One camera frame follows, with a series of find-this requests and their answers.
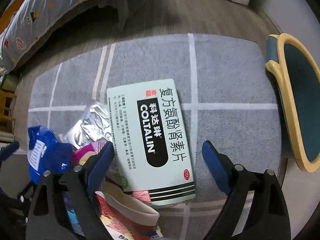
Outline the white Coltalin medicine box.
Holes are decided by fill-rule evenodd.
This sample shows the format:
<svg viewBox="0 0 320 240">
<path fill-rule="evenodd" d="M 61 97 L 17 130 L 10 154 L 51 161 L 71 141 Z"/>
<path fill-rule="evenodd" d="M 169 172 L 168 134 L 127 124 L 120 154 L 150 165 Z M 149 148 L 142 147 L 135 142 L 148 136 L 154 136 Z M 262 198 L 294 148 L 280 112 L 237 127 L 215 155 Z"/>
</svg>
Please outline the white Coltalin medicine box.
<svg viewBox="0 0 320 240">
<path fill-rule="evenodd" d="M 124 192 L 154 207 L 194 199 L 189 146 L 174 81 L 108 88 L 107 103 Z"/>
</svg>

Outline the grey checked cushion mat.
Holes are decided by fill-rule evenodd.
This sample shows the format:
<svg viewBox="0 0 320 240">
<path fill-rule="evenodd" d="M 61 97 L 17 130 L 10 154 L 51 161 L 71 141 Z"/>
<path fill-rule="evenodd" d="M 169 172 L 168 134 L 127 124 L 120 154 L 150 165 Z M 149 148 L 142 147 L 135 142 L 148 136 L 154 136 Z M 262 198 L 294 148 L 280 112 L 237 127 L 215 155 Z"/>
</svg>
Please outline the grey checked cushion mat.
<svg viewBox="0 0 320 240">
<path fill-rule="evenodd" d="M 276 93 L 256 43 L 219 35 L 167 35 L 78 55 L 36 79 L 27 125 L 65 134 L 91 100 L 107 101 L 108 88 L 161 79 L 173 79 L 179 94 L 196 197 L 161 209 L 159 226 L 165 239 L 202 239 L 226 200 L 202 158 L 206 140 L 250 171 L 279 169 Z"/>
</svg>

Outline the bed with blue cartoon quilt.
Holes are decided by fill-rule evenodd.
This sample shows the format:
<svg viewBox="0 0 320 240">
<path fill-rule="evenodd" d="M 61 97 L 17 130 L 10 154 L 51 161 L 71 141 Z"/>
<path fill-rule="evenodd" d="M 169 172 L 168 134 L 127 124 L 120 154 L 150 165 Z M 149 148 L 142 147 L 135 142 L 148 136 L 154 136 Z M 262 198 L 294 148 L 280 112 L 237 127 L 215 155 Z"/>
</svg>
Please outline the bed with blue cartoon quilt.
<svg viewBox="0 0 320 240">
<path fill-rule="evenodd" d="M 84 11 L 111 6 L 122 28 L 145 0 L 15 0 L 1 22 L 1 75 L 25 64 L 59 27 Z"/>
</svg>

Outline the pink purple snack wrapper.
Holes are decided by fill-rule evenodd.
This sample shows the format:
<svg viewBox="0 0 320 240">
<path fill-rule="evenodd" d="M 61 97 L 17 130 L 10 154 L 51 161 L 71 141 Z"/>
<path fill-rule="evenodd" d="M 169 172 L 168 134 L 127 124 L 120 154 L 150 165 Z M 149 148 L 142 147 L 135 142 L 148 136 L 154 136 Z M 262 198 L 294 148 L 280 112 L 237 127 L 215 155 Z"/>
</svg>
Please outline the pink purple snack wrapper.
<svg viewBox="0 0 320 240">
<path fill-rule="evenodd" d="M 83 166 L 91 156 L 97 155 L 103 149 L 105 144 L 106 144 L 106 141 L 91 142 L 86 146 L 76 150 L 72 154 L 71 164 L 73 166 L 75 165 Z"/>
</svg>

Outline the blue snack wrapper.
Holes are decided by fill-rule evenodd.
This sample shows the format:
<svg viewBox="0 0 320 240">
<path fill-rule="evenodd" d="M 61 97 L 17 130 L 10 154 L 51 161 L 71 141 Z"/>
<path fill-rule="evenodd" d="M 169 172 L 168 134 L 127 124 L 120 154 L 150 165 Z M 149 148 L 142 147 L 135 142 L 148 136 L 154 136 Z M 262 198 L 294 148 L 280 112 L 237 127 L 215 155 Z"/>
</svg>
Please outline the blue snack wrapper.
<svg viewBox="0 0 320 240">
<path fill-rule="evenodd" d="M 71 144 L 57 141 L 53 131 L 44 126 L 29 127 L 28 135 L 27 159 L 33 183 L 37 185 L 46 170 L 52 174 L 69 171 L 73 153 Z"/>
</svg>

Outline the teal bin with yellow rim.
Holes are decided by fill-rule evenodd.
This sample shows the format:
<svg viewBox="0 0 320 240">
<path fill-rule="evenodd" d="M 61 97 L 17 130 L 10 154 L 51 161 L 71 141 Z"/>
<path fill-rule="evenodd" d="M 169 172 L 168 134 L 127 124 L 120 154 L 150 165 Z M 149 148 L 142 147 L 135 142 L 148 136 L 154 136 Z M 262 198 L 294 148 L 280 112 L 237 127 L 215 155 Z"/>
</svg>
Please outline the teal bin with yellow rim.
<svg viewBox="0 0 320 240">
<path fill-rule="evenodd" d="M 265 67 L 276 79 L 296 163 L 304 172 L 319 168 L 319 67 L 290 34 L 266 40 Z"/>
</svg>

